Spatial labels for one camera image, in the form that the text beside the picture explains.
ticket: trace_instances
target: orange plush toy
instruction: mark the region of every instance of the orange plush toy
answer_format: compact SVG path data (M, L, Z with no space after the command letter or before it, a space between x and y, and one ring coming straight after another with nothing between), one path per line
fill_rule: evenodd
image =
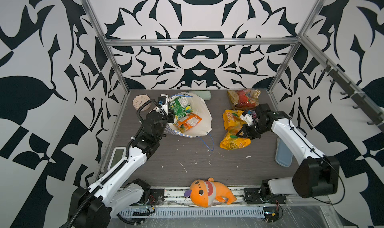
M211 177L206 180L195 180L192 185L184 193L185 197L191 197L195 205L201 207L208 207L212 204L214 199L219 202L225 202L223 197L228 198L227 204L232 204L237 201L230 189L220 182L214 182Z

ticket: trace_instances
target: alarm clock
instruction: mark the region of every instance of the alarm clock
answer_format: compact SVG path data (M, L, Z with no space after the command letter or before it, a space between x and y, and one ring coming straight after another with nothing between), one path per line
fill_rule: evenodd
M145 102L147 102L149 100L150 100L149 96L147 96L147 95L140 95L140 96L136 96L133 99L132 104L133 104L133 107L137 110L137 109L140 108L140 106L142 106L142 104L144 104ZM148 104L142 110L147 110L149 107L151 107L151 104Z

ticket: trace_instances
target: dark wooden tabletop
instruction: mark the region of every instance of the dark wooden tabletop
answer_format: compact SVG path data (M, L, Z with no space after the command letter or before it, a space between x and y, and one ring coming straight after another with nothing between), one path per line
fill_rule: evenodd
M147 94L151 99L157 100L160 94L173 95L179 92L174 90L132 90L112 149L117 146L126 146L130 137L140 127L136 110L132 105L132 100L137 95ZM213 177L215 181L228 186L242 186L260 185L264 179L289 177L295 173L298 168L295 159L289 168L282 167L275 162L277 136L272 132L264 133L261 139L252 140L252 143L243 149L220 148L220 141L226 134L222 116L224 110L231 109L231 107L227 91L210 92L212 99L205 103L212 116L210 134L215 143L214 151L209 151L200 138L168 135L160 141L160 147L156 153L139 167L127 182L140 178L151 186L190 186L191 182L196 179ZM271 108L273 107L266 90L262 90L259 102L268 103ZM142 117L145 117L151 109L142 111ZM208 135L202 138L212 148L212 139Z

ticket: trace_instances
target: white tablet device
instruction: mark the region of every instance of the white tablet device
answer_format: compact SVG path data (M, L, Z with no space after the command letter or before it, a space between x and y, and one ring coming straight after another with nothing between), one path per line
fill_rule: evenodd
M109 160L109 165L107 170L110 170L119 160L121 160L125 155L125 147L115 147L113 149L112 157Z

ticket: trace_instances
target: paper scrap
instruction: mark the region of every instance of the paper scrap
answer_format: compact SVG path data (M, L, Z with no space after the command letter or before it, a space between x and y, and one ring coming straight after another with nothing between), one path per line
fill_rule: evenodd
M187 173L188 174L188 172L187 172L187 170L185 169L185 167L183 166L183 164L181 163L181 162L179 162L180 163L180 165L184 168L184 170L185 170L185 173Z

